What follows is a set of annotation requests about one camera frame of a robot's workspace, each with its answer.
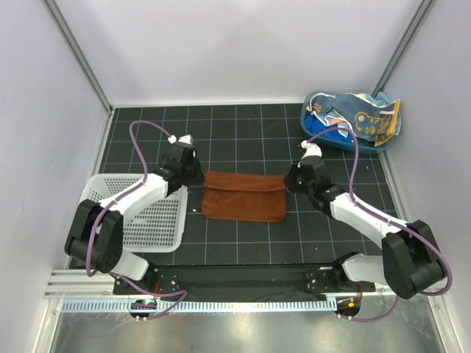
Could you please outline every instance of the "white plastic basket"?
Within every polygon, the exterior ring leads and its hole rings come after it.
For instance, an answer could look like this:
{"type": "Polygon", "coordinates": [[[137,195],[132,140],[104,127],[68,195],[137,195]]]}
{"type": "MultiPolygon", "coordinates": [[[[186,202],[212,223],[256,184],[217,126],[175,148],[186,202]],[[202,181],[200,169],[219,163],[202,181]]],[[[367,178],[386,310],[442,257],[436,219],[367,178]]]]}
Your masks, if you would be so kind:
{"type": "MultiPolygon", "coordinates": [[[[142,174],[97,174],[85,186],[80,201],[99,201],[131,186],[142,174]]],[[[185,228],[187,187],[154,202],[125,227],[123,247],[130,252],[173,252],[182,241],[185,228]]]]}

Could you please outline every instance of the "blue plastic tub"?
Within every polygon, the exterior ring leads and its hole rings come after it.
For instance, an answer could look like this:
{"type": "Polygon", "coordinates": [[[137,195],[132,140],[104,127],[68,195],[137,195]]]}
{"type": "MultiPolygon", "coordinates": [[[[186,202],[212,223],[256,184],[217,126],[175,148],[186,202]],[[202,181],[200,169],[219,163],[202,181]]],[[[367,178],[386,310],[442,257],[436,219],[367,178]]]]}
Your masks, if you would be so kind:
{"type": "MultiPolygon", "coordinates": [[[[301,126],[302,126],[302,129],[304,130],[304,132],[306,133],[306,136],[308,138],[312,137],[313,135],[311,134],[311,132],[306,129],[306,126],[304,124],[304,120],[306,119],[306,116],[309,115],[309,112],[306,110],[306,108],[308,107],[309,105],[309,101],[311,100],[312,96],[314,94],[317,94],[318,92],[313,92],[311,94],[309,94],[305,101],[304,101],[304,105],[302,106],[302,112],[301,112],[301,126]]],[[[359,143],[359,148],[360,148],[360,153],[363,153],[363,154],[377,154],[379,152],[382,152],[382,151],[385,151],[389,148],[391,148],[392,145],[394,145],[394,142],[396,141],[396,138],[397,136],[394,136],[391,140],[389,140],[388,142],[386,142],[385,144],[379,146],[379,147],[374,147],[374,146],[371,146],[371,144],[367,145],[367,142],[366,141],[363,141],[362,139],[358,139],[358,143],[359,143]]],[[[344,141],[337,141],[337,140],[331,140],[330,138],[317,138],[316,143],[318,143],[319,145],[323,145],[323,146],[329,146],[329,147],[333,147],[333,148],[336,148],[336,149],[344,149],[345,151],[355,151],[355,145],[353,143],[347,143],[347,142],[344,142],[344,141]]]]}

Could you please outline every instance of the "blue and yellow towel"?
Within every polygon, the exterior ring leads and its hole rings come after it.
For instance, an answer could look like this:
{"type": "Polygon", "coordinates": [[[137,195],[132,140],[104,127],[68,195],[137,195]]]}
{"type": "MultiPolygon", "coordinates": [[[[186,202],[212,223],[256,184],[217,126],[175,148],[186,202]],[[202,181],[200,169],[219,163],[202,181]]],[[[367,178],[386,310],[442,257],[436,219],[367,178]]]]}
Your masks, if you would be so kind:
{"type": "MultiPolygon", "coordinates": [[[[380,146],[400,131],[400,100],[390,101],[384,93],[376,99],[365,93],[316,93],[308,110],[325,126],[337,124],[354,131],[358,138],[380,146]]],[[[347,133],[339,132],[344,138],[347,133]]]]}

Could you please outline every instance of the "white wall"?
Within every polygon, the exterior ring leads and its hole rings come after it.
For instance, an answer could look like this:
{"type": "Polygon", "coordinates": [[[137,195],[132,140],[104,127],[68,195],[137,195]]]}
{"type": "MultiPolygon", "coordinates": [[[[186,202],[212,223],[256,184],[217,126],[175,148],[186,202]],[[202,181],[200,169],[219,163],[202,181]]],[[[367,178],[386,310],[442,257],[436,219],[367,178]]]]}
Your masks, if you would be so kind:
{"type": "Polygon", "coordinates": [[[30,352],[106,114],[42,1],[0,1],[0,342],[30,352]]]}
{"type": "Polygon", "coordinates": [[[432,226],[450,261],[463,332],[471,332],[470,19],[469,1],[437,1],[386,87],[403,99],[393,167],[412,218],[432,226]]]}
{"type": "Polygon", "coordinates": [[[371,92],[419,0],[57,0],[114,105],[371,92]]]}

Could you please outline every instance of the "brown cloth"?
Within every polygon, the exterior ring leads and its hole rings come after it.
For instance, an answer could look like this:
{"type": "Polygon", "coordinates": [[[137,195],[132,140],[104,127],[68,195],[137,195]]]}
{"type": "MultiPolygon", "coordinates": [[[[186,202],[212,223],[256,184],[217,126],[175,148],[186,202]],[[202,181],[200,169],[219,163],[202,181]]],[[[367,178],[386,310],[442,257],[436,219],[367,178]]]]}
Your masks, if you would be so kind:
{"type": "Polygon", "coordinates": [[[286,217],[283,176],[209,171],[204,185],[204,217],[272,223],[286,217]]]}

